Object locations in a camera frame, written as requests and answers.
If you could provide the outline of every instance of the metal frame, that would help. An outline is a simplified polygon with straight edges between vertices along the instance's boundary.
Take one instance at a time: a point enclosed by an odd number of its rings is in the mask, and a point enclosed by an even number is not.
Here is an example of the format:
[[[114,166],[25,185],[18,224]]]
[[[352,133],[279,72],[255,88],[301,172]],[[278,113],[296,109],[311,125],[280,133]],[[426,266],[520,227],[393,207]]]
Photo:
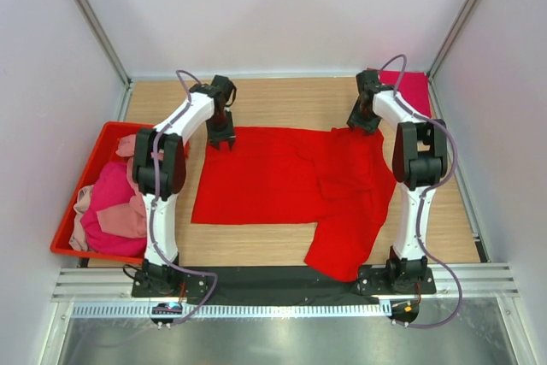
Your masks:
[[[452,24],[448,35],[444,39],[443,45],[435,56],[431,68],[427,72],[427,76],[430,79],[433,79],[435,77],[435,74],[437,74],[441,64],[443,64],[444,59],[450,53],[454,42],[459,37],[463,27],[468,22],[469,17],[471,17],[471,14],[477,7],[477,4],[479,4],[479,0],[465,0],[465,2],[463,3],[463,6],[460,9],[458,16],[456,17],[456,20]]]
[[[450,264],[462,283],[464,297],[516,297],[518,291],[513,275],[506,263]],[[437,286],[437,294],[424,298],[454,298],[457,289],[454,280],[440,265],[429,265]],[[53,291],[53,303],[126,302],[142,298],[131,296],[132,280],[120,268],[64,268]],[[397,296],[405,299],[414,296]],[[379,299],[393,299],[379,295]],[[154,298],[153,301],[170,301],[177,298]]]
[[[95,15],[88,0],[74,0],[97,41],[103,48],[114,70],[126,86],[124,96],[118,114],[118,121],[126,119],[126,112],[133,91],[132,79],[127,74],[114,46],[104,31],[99,19]],[[430,96],[432,105],[438,115],[442,116],[441,105],[438,101],[434,77],[450,53],[455,41],[469,17],[476,8],[479,0],[466,0],[456,17],[448,35],[436,55],[427,75],[431,82]],[[281,74],[260,77],[283,77]],[[456,179],[462,194],[462,200],[468,213],[471,229],[475,241],[480,241],[478,217],[473,210],[473,201],[468,191],[468,184],[464,173],[456,170]],[[460,278],[465,297],[497,297],[500,310],[503,314],[505,325],[508,329],[511,343],[514,346],[515,354],[521,363],[535,363],[532,347],[526,333],[525,322],[522,320],[521,300],[510,273],[509,266],[504,263],[482,263],[482,264],[455,264],[451,265]],[[448,273],[440,266],[431,266],[435,278],[438,293],[428,298],[455,298],[457,297],[454,281]],[[68,319],[74,307],[82,304],[110,303],[118,305],[135,304],[138,301],[131,297],[132,281],[128,279],[119,268],[67,268],[59,275],[56,287],[51,299],[55,307],[52,317],[50,332],[44,346],[41,364],[57,363],[61,355],[62,344],[65,332],[68,328]],[[390,296],[378,296],[380,300],[387,301]]]
[[[74,0],[74,1],[79,7],[79,11],[82,13],[85,20],[89,24],[91,31],[97,38],[97,41],[103,48],[104,54],[110,60],[112,67],[114,68],[116,73],[118,73],[118,76],[120,76],[120,79],[123,82],[123,84],[126,87],[129,87],[131,83],[129,75],[124,69],[123,64],[121,64],[121,60],[118,57],[117,53],[115,52],[114,46],[110,43],[109,37],[106,35],[106,32],[104,31],[103,26],[101,26],[101,22],[95,15],[95,12],[93,11],[93,8],[91,7],[89,1],[88,0]]]

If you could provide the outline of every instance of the plastic tray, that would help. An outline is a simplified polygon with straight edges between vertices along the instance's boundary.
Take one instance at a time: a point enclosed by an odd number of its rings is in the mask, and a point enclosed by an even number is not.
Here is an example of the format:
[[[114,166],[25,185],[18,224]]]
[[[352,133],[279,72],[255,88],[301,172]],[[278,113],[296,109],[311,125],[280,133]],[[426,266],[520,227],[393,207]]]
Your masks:
[[[84,172],[79,178],[74,194],[70,199],[70,203],[65,210],[65,214],[62,217],[61,225],[57,229],[57,233],[51,242],[50,249],[56,254],[63,254],[67,256],[77,256],[80,258],[99,258],[103,260],[113,260],[120,262],[127,262],[132,264],[140,264],[143,261],[143,257],[130,257],[130,256],[113,256],[110,254],[101,254],[92,251],[76,251],[73,250],[68,240],[72,236],[74,230],[74,217],[76,212],[74,211],[74,205],[76,204],[76,196],[78,191],[86,185],[94,184],[98,178],[101,170],[107,162],[111,161],[124,161],[122,158],[115,154],[118,148],[118,142],[120,138],[129,134],[135,134],[143,127],[153,127],[149,124],[140,123],[125,123],[118,121],[111,121],[103,126],[103,130],[97,138],[95,147],[85,165]]]

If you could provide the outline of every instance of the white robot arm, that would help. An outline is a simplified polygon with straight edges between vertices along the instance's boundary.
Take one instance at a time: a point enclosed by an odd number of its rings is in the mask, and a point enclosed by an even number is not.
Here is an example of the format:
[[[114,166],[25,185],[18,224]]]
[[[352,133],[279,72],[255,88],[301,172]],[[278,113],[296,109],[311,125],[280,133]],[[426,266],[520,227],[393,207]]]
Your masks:
[[[365,70],[356,76],[356,80],[359,97],[348,125],[373,133],[383,119],[397,131],[391,168],[403,196],[399,231],[382,278],[375,286],[364,288],[373,294],[412,294],[416,286],[423,284],[422,293],[434,293],[432,281],[427,281],[431,275],[424,249],[435,187],[448,169],[446,136],[437,126],[425,121],[423,115],[416,113],[400,92],[393,91],[394,86],[381,84],[377,70]],[[441,120],[436,120],[435,124],[444,126]]]
[[[194,85],[190,89],[188,101],[183,102],[165,121],[152,129],[141,129],[137,134],[132,176],[143,194],[147,227],[150,227],[151,210],[156,203],[153,221],[156,246],[159,247],[162,256],[174,264],[177,264],[179,259],[175,242],[175,205],[185,183],[184,146],[190,136],[205,122],[209,144],[220,148],[221,142],[226,141],[232,148],[235,134],[232,113],[228,108],[232,104],[228,104],[228,101],[232,94],[235,98],[236,92],[235,85],[227,77],[215,76],[211,85]],[[183,110],[184,115],[178,119]],[[155,202],[156,176],[151,156],[152,143],[157,133],[166,128],[167,131],[160,137],[159,142],[163,158],[160,161],[160,198]],[[147,278],[159,277],[159,281],[175,282],[175,278],[168,278],[168,270],[162,269],[162,266],[165,267],[164,264],[149,235],[143,264]]]

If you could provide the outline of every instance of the wooden surface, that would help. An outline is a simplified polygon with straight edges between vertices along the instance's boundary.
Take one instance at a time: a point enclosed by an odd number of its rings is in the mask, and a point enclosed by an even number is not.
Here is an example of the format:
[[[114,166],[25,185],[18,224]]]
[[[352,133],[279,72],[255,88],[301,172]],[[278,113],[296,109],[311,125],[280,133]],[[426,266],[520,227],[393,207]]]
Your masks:
[[[236,126],[296,127],[330,130],[345,122],[357,93],[353,78],[238,79],[238,98],[232,107]],[[177,81],[138,82],[127,121],[157,124],[184,100]],[[395,133],[382,122],[384,155],[391,167]],[[203,124],[191,138],[186,183],[176,211],[177,245],[184,266],[302,265],[314,236],[315,224],[215,226],[191,224],[191,211],[205,155],[207,131]],[[396,188],[387,222],[379,232],[368,263],[385,263],[401,214]],[[433,200],[427,232],[429,250],[445,262],[478,262],[468,218],[454,180],[439,189]],[[92,266],[111,266],[94,260]]]

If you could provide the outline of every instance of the white enclosure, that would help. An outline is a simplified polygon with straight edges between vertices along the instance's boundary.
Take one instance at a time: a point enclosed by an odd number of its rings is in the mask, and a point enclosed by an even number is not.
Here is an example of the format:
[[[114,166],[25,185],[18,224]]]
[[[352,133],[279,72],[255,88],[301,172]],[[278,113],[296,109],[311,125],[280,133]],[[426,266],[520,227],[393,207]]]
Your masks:
[[[0,0],[5,364],[37,363],[59,269],[49,244],[123,84],[74,0]]]
[[[510,264],[538,341],[547,340],[537,309],[547,291],[546,22],[545,0],[481,0],[435,76],[490,257]]]
[[[74,265],[49,244],[94,139],[121,109],[124,74],[355,75],[398,53],[410,69],[435,67],[481,235],[491,259],[510,264],[547,361],[537,309],[547,284],[547,2],[479,0],[450,30],[465,1],[0,0],[2,363],[37,363],[43,349],[57,275]],[[87,2],[99,25],[80,13]]]
[[[90,0],[131,76],[428,69],[464,0]]]

